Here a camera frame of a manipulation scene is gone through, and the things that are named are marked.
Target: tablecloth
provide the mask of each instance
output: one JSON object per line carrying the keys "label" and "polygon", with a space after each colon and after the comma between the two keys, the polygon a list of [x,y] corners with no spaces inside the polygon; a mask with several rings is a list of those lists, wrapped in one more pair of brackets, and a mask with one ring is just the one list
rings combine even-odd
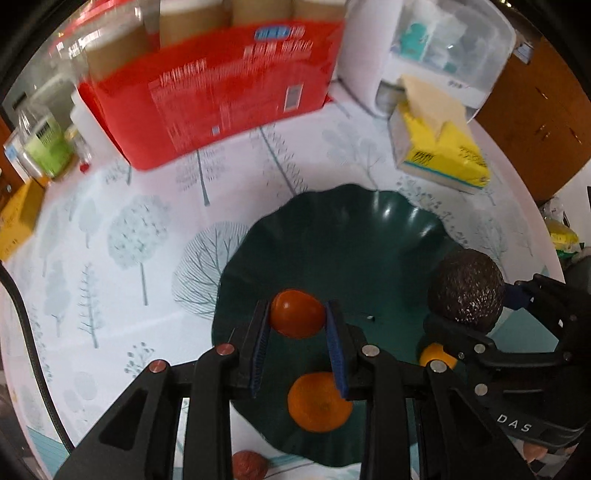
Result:
{"label": "tablecloth", "polygon": [[[470,195],[399,171],[386,120],[369,116],[338,84],[331,94],[335,101],[318,112],[253,129],[157,170],[102,159],[86,175],[77,171],[49,188],[34,236],[7,269],[24,298],[44,375],[74,444],[151,360],[179,364],[211,347],[225,264],[258,219],[299,193],[345,183],[397,190],[435,213],[458,243],[490,255],[506,281],[548,270],[561,278],[531,197],[479,125],[472,122],[472,129],[493,175],[482,193]],[[0,312],[15,409],[53,475],[66,454],[4,292]],[[500,346],[514,340],[505,329],[508,313],[503,322]],[[551,349],[555,340],[534,343]],[[359,473],[358,465],[329,469],[284,455],[234,411],[232,445],[271,458],[270,475],[354,480]],[[179,434],[177,467],[182,451]]]}

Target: red box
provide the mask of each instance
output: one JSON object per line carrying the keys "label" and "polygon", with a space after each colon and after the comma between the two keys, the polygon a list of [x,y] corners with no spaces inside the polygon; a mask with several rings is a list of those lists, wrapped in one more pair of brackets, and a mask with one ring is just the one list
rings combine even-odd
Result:
{"label": "red box", "polygon": [[343,30],[299,21],[219,30],[126,65],[92,85],[94,98],[79,90],[131,165],[148,170],[321,108]]}

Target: tangerine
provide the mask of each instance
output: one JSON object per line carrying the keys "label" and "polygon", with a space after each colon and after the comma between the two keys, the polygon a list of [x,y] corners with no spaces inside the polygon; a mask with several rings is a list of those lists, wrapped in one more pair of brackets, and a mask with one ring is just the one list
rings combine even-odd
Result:
{"label": "tangerine", "polygon": [[426,367],[431,360],[441,360],[452,370],[457,365],[457,358],[445,353],[443,345],[439,343],[432,343],[426,347],[425,350],[423,350],[423,353],[421,353],[418,363],[422,367]]}
{"label": "tangerine", "polygon": [[309,338],[326,322],[324,306],[300,290],[285,290],[271,303],[269,323],[280,334],[294,339]]}
{"label": "tangerine", "polygon": [[291,418],[307,432],[326,433],[343,425],[353,403],[343,400],[331,372],[302,375],[287,394]]}

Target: avocado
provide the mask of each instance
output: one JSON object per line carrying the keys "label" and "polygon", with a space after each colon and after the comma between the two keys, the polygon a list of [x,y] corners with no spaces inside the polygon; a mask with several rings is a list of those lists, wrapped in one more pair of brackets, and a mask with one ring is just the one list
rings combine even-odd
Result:
{"label": "avocado", "polygon": [[427,294],[429,309],[448,320],[489,333],[503,310],[505,282],[487,255],[463,249],[435,269]]}

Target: red tomato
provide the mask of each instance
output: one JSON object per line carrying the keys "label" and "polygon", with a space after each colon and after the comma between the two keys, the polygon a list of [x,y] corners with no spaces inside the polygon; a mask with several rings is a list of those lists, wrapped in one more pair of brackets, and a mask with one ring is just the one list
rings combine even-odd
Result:
{"label": "red tomato", "polygon": [[243,450],[232,455],[232,473],[236,480],[263,480],[269,461],[256,452]]}
{"label": "red tomato", "polygon": [[271,303],[271,327],[289,338],[302,339],[316,335],[326,321],[324,306],[312,295],[299,290],[286,290]]}

